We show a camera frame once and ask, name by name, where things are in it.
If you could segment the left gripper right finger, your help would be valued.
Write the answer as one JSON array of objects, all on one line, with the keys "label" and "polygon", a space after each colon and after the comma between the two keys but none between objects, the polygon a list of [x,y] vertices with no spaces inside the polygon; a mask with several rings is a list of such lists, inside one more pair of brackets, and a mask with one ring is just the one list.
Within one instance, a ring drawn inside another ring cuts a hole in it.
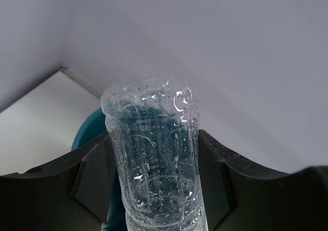
[{"label": "left gripper right finger", "polygon": [[292,174],[255,163],[199,131],[209,230],[327,230],[327,166]]}]

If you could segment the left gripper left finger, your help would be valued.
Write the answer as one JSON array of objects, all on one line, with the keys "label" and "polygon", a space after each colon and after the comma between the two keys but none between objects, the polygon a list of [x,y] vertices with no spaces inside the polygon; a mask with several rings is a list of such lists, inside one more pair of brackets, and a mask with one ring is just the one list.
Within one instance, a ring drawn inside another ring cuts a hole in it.
[{"label": "left gripper left finger", "polygon": [[25,173],[2,175],[1,230],[100,230],[115,170],[111,140],[103,133]]}]

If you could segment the clear bottle white cap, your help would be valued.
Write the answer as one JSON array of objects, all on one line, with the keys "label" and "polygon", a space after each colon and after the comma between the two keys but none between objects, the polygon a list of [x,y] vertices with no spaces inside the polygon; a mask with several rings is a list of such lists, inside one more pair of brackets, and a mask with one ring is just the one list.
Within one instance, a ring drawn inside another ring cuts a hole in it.
[{"label": "clear bottle white cap", "polygon": [[187,78],[114,85],[100,99],[128,230],[207,230],[197,95]]}]

